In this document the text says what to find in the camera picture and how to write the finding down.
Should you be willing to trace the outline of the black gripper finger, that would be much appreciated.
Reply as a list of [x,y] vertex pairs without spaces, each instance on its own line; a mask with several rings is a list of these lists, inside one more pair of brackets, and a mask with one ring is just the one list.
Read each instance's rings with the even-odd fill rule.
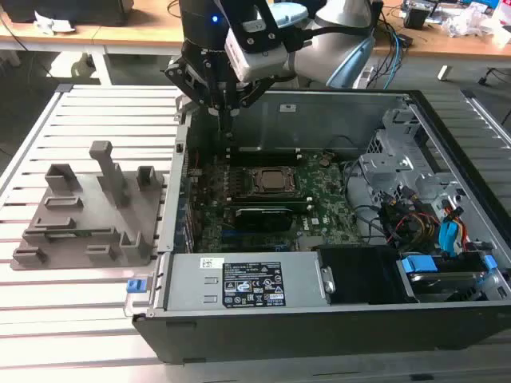
[[232,125],[241,108],[248,108],[275,84],[275,78],[269,77],[253,81],[247,85],[229,81],[227,85],[227,137],[232,137]]
[[226,108],[223,94],[220,92],[216,76],[212,72],[212,63],[203,62],[205,76],[201,77],[183,58],[169,63],[164,75],[191,101],[216,118],[217,130],[225,132]]

